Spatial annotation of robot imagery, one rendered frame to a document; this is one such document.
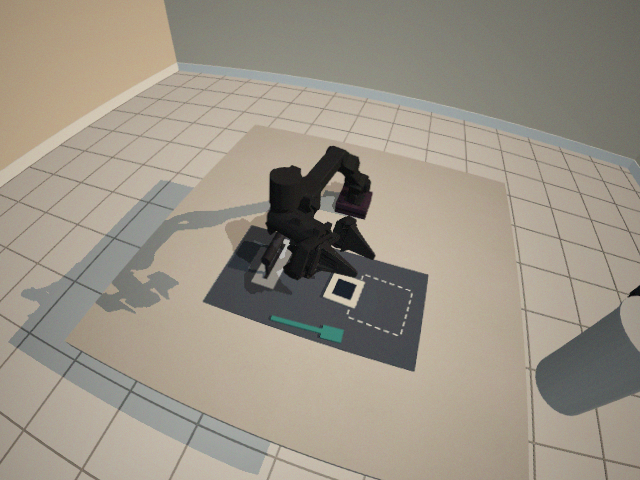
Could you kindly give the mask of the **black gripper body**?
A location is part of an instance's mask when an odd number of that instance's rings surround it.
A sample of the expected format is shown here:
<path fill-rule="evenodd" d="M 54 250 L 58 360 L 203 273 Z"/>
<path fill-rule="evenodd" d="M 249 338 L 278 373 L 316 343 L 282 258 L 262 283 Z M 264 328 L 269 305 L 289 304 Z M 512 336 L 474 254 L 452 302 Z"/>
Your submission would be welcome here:
<path fill-rule="evenodd" d="M 341 249 L 349 227 L 357 222 L 357 219 L 346 216 L 336 221 L 333 232 L 332 223 L 322 223 L 314 219 L 314 213 L 297 213 L 290 221 L 286 236 L 289 244 L 295 246 L 290 261 L 292 273 L 302 278 L 309 271 L 316 248 L 325 241 L 335 248 Z"/>

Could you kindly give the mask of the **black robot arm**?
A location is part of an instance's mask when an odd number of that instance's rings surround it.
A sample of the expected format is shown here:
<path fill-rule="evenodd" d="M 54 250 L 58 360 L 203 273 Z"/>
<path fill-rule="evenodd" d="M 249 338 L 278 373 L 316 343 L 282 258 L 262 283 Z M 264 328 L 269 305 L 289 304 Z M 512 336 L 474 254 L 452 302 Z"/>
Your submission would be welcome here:
<path fill-rule="evenodd" d="M 320 209 L 321 191 L 336 172 L 345 176 L 349 187 L 345 201 L 360 206 L 370 190 L 369 176 L 359 172 L 359 157 L 336 146 L 329 146 L 324 156 L 305 176 L 301 168 L 291 165 L 270 172 L 270 210 L 265 225 L 269 235 L 275 231 L 286 236 L 287 227 L 299 212 L 316 213 Z"/>

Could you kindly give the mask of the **tan square tile with white border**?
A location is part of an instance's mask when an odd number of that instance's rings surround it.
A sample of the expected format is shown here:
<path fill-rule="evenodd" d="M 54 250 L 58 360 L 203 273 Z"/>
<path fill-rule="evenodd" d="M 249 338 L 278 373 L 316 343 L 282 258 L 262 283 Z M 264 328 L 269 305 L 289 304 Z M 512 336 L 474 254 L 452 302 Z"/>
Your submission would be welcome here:
<path fill-rule="evenodd" d="M 323 298 L 355 309 L 364 285 L 363 281 L 334 273 Z"/>

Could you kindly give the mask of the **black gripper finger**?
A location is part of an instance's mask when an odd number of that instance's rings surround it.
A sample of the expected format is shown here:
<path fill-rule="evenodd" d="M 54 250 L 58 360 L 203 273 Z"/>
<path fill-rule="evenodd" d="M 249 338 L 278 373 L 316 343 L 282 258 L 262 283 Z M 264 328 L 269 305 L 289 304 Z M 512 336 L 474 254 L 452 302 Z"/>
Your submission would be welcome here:
<path fill-rule="evenodd" d="M 376 257 L 376 254 L 358 230 L 356 223 L 349 227 L 340 252 L 347 250 L 355 252 L 371 260 L 374 260 Z"/>
<path fill-rule="evenodd" d="M 326 271 L 356 278 L 358 272 L 326 241 L 316 248 L 308 275 Z"/>

